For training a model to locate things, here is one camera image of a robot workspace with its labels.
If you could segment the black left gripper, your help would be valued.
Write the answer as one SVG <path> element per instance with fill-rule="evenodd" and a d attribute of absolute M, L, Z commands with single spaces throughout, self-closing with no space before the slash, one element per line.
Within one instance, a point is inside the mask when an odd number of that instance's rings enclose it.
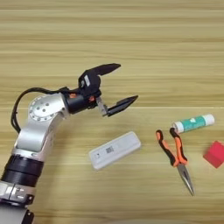
<path fill-rule="evenodd" d="M 121 65 L 116 63 L 104 64 L 97 66 L 95 72 L 98 75 L 105 75 L 112 73 L 118 69 Z M 87 90 L 73 89 L 63 90 L 62 94 L 65 97 L 66 107 L 70 114 L 76 114 L 85 109 L 94 109 L 98 107 L 100 113 L 105 116 L 113 116 L 117 113 L 124 111 L 129 107 L 137 98 L 137 95 L 122 99 L 116 103 L 115 106 L 107 109 L 107 106 L 102 102 L 100 90 L 96 90 L 93 93 Z"/>

